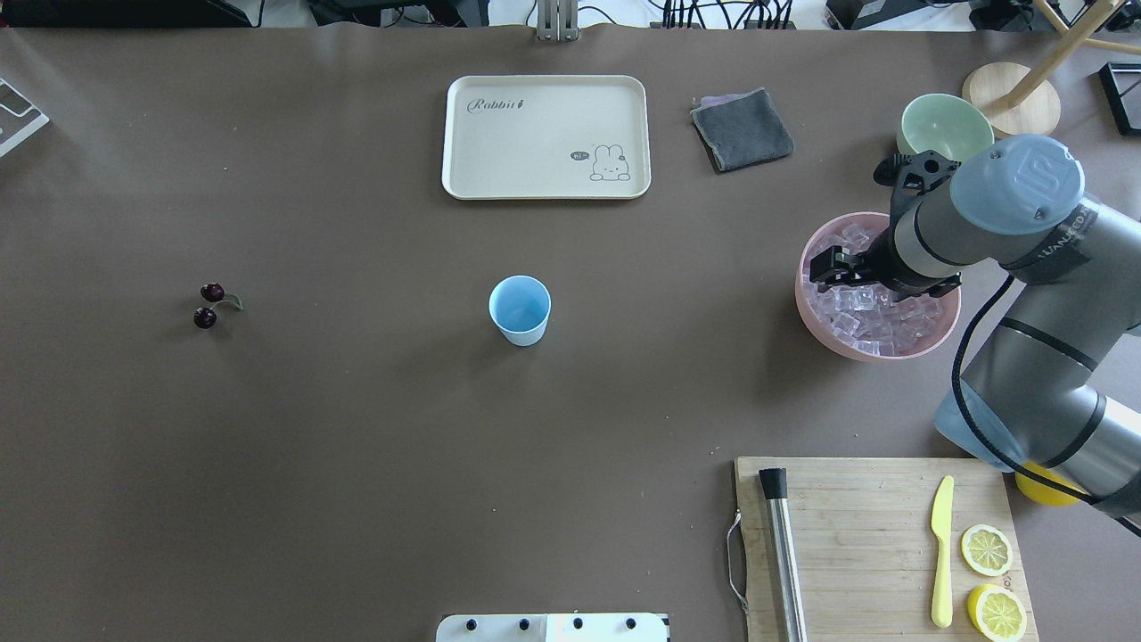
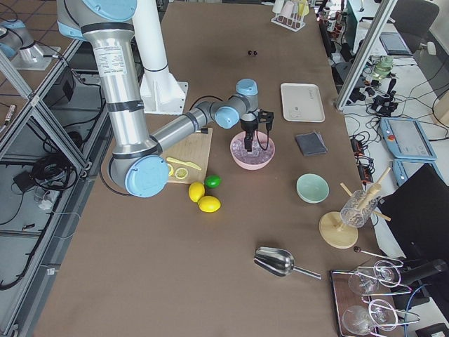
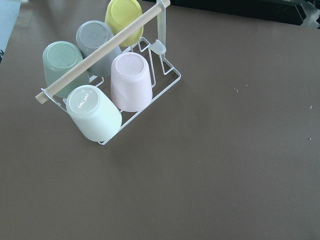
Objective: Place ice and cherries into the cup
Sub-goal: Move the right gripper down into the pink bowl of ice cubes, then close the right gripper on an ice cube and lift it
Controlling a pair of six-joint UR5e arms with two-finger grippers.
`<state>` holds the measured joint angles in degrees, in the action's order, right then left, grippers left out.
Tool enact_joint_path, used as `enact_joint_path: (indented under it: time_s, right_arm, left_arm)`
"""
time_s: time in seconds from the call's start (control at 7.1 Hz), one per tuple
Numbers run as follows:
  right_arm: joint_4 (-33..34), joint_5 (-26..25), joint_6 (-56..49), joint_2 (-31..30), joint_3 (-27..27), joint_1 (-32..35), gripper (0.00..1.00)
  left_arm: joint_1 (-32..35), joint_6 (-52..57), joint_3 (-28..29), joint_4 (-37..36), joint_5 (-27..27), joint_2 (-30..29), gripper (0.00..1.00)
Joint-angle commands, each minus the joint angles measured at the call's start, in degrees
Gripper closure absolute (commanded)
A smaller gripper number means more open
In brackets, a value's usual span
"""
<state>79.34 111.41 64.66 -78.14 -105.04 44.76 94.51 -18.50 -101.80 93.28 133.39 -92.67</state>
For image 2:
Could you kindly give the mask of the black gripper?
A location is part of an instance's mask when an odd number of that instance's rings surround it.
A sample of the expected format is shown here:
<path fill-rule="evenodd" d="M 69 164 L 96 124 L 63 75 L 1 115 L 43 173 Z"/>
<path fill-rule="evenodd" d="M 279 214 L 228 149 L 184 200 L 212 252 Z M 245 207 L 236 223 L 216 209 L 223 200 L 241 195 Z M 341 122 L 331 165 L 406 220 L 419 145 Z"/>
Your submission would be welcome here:
<path fill-rule="evenodd" d="M 257 130 L 257 116 L 255 114 L 244 114 L 240 118 L 241 128 L 246 132 L 244 147 L 246 151 L 253 151 L 253 134 Z"/>

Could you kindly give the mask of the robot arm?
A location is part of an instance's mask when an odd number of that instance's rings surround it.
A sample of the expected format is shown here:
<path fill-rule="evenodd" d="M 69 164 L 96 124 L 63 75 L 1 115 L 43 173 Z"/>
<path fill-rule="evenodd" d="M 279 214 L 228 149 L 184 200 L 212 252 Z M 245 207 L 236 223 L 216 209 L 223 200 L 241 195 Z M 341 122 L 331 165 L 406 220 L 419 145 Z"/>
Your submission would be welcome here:
<path fill-rule="evenodd" d="M 17 70 L 44 71 L 60 47 L 36 42 L 21 20 L 5 20 L 1 22 L 1 51 Z"/>
<path fill-rule="evenodd" d="M 59 1 L 57 10 L 60 33 L 93 48 L 116 139 L 110 176 L 133 196 L 165 187 L 164 150 L 211 121 L 228 129 L 258 109 L 256 82 L 242 79 L 228 100 L 200 103 L 150 133 L 146 112 L 163 112 L 185 97 L 168 68 L 156 3 Z"/>

